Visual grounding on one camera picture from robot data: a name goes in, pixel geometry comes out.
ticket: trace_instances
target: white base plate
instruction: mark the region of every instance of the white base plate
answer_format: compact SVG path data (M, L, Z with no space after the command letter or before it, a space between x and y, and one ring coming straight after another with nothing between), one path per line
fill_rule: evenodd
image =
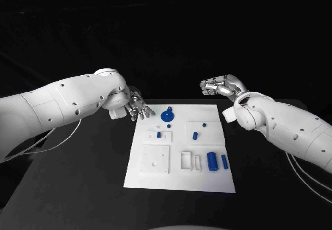
M174 109L175 119L167 123L161 119L161 114L170 106ZM227 170L223 167L222 155L227 155L223 130L219 132L223 145L196 146L187 144L187 122L207 124L220 122L217 105L149 105L149 107L157 112L157 116L138 120L125 187L236 193L232 164ZM151 145L145 142L146 131L172 132L172 143L157 143L157 145L170 146L170 171L165 174L141 173L141 157L145 145ZM183 169L183 152L193 154L193 167L196 166L196 156L200 156L201 172ZM209 152L217 153L220 170L214 172L209 168Z

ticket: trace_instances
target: black table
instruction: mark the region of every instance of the black table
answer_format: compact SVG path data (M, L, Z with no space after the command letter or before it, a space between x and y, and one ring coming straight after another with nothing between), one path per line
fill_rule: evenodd
M281 101L305 108L298 100ZM148 103L219 105L237 193L123 188L136 123L129 117L112 120L100 109L66 144L38 155L0 216L0 229L318 229L330 223L332 206L302 184L284 151L260 132L226 122L229 99ZM45 148L69 137L76 125L57 129Z

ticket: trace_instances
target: blue object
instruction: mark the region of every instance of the blue object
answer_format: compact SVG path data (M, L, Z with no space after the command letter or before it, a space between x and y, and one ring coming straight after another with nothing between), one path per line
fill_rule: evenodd
M224 169L229 169L229 163L227 163L227 155L222 155Z
M217 171L219 170L217 153L210 152L207 156L209 156L210 171Z
M175 114L172 112L172 107L170 107L168 110L162 112L162 120L165 122L171 122L174 118L175 118Z
M194 139L194 140L198 139L198 135L200 135L200 134L196 132L196 133L194 133L194 136L193 136L193 139Z

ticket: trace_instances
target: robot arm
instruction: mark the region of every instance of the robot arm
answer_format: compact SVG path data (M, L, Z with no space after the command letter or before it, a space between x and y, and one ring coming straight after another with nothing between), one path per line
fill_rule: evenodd
M332 126L295 106L276 102L269 96L250 92L232 74L203 80L204 95L222 94L235 105L223 114L246 130L258 130L284 151L305 159L332 173Z
M115 69L100 69L63 79L43 88L0 98L0 161L28 139L64 126L100 108L110 110L113 119L132 114L132 120L155 116L141 92L126 85Z

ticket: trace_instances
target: table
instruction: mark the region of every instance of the table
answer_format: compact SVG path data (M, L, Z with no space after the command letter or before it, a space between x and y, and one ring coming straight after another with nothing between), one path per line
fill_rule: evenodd
M305 109L298 100L279 100ZM258 131L227 123L229 99L148 100L149 104L217 104L236 194L123 188L136 123L109 111L83 120L71 139L38 155L0 216L0 229L148 230L170 225L229 229L323 228L332 206L297 177L286 155ZM71 134L57 129L45 148Z

